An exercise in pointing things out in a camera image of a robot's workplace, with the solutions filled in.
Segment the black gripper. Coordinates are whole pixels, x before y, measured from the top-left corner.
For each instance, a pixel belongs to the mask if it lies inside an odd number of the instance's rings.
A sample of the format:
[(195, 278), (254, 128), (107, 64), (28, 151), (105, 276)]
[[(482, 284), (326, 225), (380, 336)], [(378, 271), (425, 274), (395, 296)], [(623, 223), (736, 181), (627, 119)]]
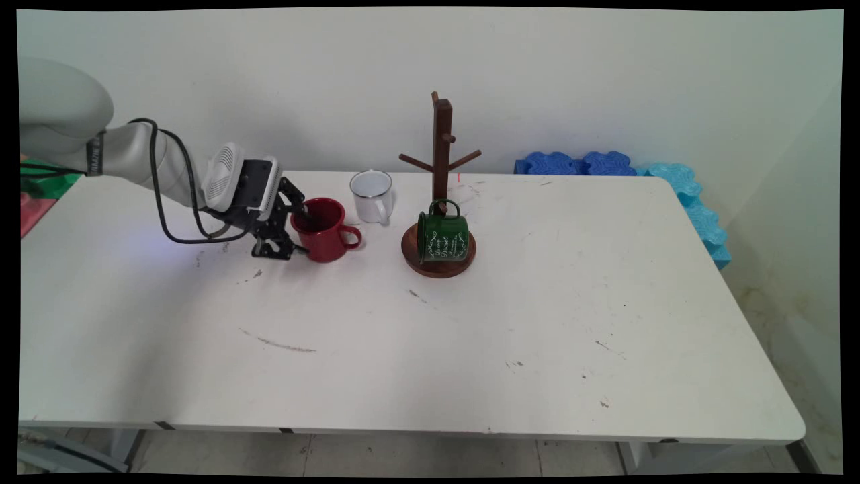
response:
[(304, 223), (312, 221), (305, 195), (282, 177), (276, 157), (243, 159), (227, 211), (227, 225), (253, 234), (252, 257), (289, 261), (296, 252), (301, 256), (310, 254), (286, 232), (292, 215)]

